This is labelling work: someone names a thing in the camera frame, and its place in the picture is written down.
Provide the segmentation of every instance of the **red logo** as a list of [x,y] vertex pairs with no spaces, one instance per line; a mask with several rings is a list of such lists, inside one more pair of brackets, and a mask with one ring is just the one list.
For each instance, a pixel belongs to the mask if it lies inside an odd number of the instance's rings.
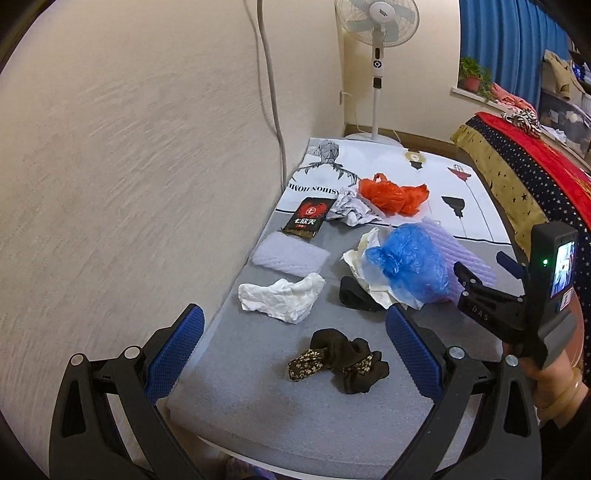
[[312,202],[306,202],[300,206],[298,215],[300,217],[319,218],[322,217],[327,210],[328,208],[325,203],[318,203],[315,205]]

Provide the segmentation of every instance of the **blue gripper pad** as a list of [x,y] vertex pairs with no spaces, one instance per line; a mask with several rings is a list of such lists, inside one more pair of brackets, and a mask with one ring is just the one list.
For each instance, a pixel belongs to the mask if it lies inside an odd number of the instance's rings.
[[423,397],[437,402],[443,396],[441,365],[395,305],[386,313],[386,332]]
[[150,363],[145,393],[152,405],[173,389],[204,328],[203,310],[194,306]]

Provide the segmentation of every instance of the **crumpled paper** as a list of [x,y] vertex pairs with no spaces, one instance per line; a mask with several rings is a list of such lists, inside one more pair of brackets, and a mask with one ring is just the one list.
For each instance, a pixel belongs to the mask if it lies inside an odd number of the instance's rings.
[[257,310],[286,323],[300,323],[310,314],[325,283],[318,273],[311,273],[298,283],[284,278],[268,287],[243,283],[238,286],[238,298],[242,310]]
[[327,220],[340,219],[349,226],[363,225],[381,220],[363,200],[357,196],[357,188],[344,187],[326,215]]
[[422,301],[417,300],[407,290],[390,287],[388,279],[379,267],[370,264],[365,258],[365,251],[371,247],[380,247],[381,241],[386,240],[389,233],[389,229],[373,228],[362,235],[357,250],[348,250],[343,254],[343,260],[351,269],[359,285],[385,309],[395,303],[401,303],[419,310],[424,305]]

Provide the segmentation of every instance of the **human hand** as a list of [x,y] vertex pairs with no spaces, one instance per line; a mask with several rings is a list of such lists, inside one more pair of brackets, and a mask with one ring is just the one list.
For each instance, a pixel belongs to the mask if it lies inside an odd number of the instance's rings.
[[[503,352],[511,353],[511,347],[503,344]],[[575,376],[566,352],[562,352],[550,366],[543,370],[540,370],[531,358],[520,358],[519,364],[526,376],[537,382],[532,399],[534,405],[540,410],[553,405],[569,389]],[[565,405],[564,410],[555,416],[554,422],[559,428],[565,426],[574,417],[588,391],[587,386],[582,384],[572,400]]]

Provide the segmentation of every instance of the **blue plastic bag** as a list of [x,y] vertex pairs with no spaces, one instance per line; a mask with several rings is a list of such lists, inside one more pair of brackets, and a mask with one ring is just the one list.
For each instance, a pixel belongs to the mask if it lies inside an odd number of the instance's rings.
[[381,247],[368,248],[365,258],[382,270],[393,289],[404,288],[423,303],[443,300],[449,293],[445,259],[418,225],[394,229]]

